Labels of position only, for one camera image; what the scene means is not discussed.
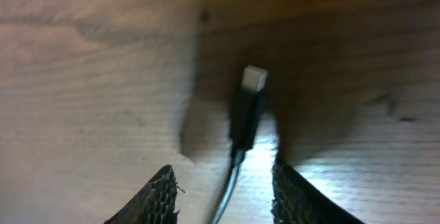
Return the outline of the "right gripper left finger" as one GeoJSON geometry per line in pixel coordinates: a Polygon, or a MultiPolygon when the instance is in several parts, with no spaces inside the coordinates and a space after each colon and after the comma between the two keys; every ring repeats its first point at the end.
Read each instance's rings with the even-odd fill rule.
{"type": "Polygon", "coordinates": [[[177,179],[166,164],[104,224],[177,224],[176,198],[177,179]]]}

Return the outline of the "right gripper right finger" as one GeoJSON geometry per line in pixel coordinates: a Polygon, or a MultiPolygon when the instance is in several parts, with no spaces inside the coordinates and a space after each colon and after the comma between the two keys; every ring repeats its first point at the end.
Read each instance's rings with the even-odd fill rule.
{"type": "Polygon", "coordinates": [[[276,224],[363,224],[335,204],[281,156],[272,167],[272,216],[276,224]]]}

